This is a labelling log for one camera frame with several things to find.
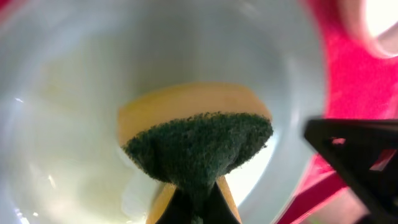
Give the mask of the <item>light blue plate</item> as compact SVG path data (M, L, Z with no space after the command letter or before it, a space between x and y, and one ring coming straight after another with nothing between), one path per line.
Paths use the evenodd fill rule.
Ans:
M3 1L1 222L144 223L162 184L122 152L117 110L190 82L250 88L274 133L227 176L244 223L273 223L313 150L325 62L302 1Z

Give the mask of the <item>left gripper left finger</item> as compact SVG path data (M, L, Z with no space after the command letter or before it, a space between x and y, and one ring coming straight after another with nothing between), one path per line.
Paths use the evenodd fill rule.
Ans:
M196 196L176 188L156 224L198 224L197 211Z

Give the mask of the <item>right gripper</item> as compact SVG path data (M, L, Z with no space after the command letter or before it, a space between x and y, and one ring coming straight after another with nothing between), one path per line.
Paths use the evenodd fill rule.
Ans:
M369 210L360 223L397 224L396 119L310 119L304 138Z

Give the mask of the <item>green and yellow sponge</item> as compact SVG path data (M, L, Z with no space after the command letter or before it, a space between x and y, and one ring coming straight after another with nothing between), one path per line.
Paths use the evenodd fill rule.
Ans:
M156 223L176 188L203 203L218 184L241 222L226 175L252 159L272 136L272 116L253 91L233 83L188 83L148 93L118 111L124 153L164 183L147 218Z

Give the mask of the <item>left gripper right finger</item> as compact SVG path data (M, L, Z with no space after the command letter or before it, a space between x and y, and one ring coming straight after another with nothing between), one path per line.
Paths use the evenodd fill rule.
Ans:
M218 184L214 184L201 212L203 224L240 224L229 208Z

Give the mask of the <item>white plate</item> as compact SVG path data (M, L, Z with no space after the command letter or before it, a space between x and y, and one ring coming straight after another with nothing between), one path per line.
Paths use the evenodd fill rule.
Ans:
M397 0L338 0L348 35L378 58L397 56Z

